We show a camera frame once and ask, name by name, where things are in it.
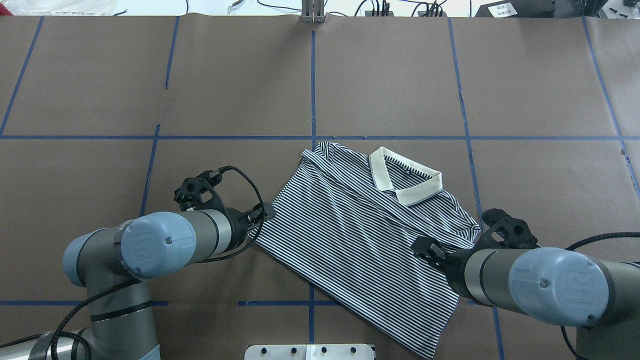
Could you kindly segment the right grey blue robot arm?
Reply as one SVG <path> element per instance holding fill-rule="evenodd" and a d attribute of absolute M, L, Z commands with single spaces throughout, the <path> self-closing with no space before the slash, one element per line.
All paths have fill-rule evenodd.
<path fill-rule="evenodd" d="M 410 249 L 445 276 L 455 294 L 482 306 L 576 329 L 578 360 L 639 358 L 639 264 L 557 247 L 477 243 L 446 253 L 432 237 Z"/>

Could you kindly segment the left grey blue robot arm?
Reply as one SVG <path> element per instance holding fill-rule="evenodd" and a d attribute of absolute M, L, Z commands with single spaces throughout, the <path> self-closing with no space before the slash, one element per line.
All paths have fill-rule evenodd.
<path fill-rule="evenodd" d="M 179 212 L 154 212 L 73 240 L 62 267 L 87 300 L 70 317 L 90 309 L 89 328 L 71 335 L 78 350 L 86 360 L 160 359 L 147 281 L 243 251 L 249 231 L 274 216 L 270 203 L 240 212 L 219 200 L 188 202 Z"/>

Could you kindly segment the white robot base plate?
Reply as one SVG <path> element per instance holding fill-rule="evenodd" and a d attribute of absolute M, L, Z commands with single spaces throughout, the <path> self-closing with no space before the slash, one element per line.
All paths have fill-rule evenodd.
<path fill-rule="evenodd" d="M 375 360 L 375 347 L 365 343 L 254 344 L 245 360 Z"/>

